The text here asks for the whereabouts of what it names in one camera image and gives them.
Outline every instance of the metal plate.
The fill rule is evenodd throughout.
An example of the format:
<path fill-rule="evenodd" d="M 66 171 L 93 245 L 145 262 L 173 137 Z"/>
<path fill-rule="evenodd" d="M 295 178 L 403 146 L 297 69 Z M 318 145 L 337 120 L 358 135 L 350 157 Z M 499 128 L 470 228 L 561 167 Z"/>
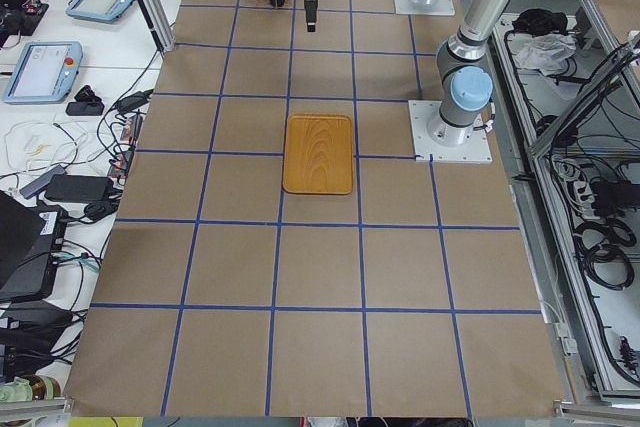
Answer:
<path fill-rule="evenodd" d="M 394 0 L 396 14 L 417 14 L 417 15 L 441 15 L 453 16 L 456 11 L 453 7 L 453 0 L 436 0 L 433 4 L 414 4 L 409 0 Z"/>
<path fill-rule="evenodd" d="M 417 162 L 458 162 L 471 164 L 490 164 L 492 161 L 487 134 L 484 130 L 474 130 L 466 144 L 459 147 L 446 147 L 437 143 L 427 133 L 427 121 L 440 108 L 440 101 L 410 100 L 411 133 L 413 150 Z M 483 124 L 480 115 L 473 123 Z"/>

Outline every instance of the blue joint cap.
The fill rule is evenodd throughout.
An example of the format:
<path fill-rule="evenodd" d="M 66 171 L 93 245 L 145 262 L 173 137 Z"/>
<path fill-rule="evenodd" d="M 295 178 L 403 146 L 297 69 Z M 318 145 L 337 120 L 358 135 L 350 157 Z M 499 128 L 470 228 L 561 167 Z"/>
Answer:
<path fill-rule="evenodd" d="M 477 112 L 484 108 L 492 91 L 491 77 L 479 67 L 463 67 L 451 80 L 451 97 L 467 112 Z"/>

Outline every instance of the white cloth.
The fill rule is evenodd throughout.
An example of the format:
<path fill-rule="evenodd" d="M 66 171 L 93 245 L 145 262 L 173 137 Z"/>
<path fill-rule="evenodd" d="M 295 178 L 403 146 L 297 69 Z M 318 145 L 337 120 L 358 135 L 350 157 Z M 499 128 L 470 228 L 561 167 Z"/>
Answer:
<path fill-rule="evenodd" d="M 576 51 L 570 35 L 548 34 L 534 37 L 514 57 L 520 69 L 539 70 L 543 75 L 559 74 L 567 68 L 566 59 Z"/>

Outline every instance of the tablet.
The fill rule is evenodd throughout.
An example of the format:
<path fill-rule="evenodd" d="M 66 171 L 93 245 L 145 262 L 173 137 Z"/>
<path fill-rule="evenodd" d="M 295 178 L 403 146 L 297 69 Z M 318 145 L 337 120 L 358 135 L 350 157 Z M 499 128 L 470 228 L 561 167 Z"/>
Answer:
<path fill-rule="evenodd" d="M 71 17 L 113 22 L 127 10 L 134 0 L 72 0 L 66 13 Z"/>
<path fill-rule="evenodd" d="M 73 86 L 81 60 L 79 42 L 29 42 L 2 100 L 7 104 L 61 102 Z"/>

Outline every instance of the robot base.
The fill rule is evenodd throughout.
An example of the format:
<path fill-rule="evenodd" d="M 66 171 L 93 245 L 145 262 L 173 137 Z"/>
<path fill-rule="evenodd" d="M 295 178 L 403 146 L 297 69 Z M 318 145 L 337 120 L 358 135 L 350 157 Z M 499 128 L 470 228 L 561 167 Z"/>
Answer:
<path fill-rule="evenodd" d="M 456 14 L 453 0 L 435 0 L 432 4 L 414 4 L 409 0 L 394 0 L 396 14 L 446 15 Z"/>
<path fill-rule="evenodd" d="M 416 162 L 458 162 L 471 164 L 490 164 L 491 150 L 484 130 L 474 130 L 467 142 L 458 147 L 446 147 L 439 144 L 427 133 L 427 122 L 440 108 L 440 101 L 410 100 L 411 133 Z M 474 126 L 483 124 L 480 115 Z"/>

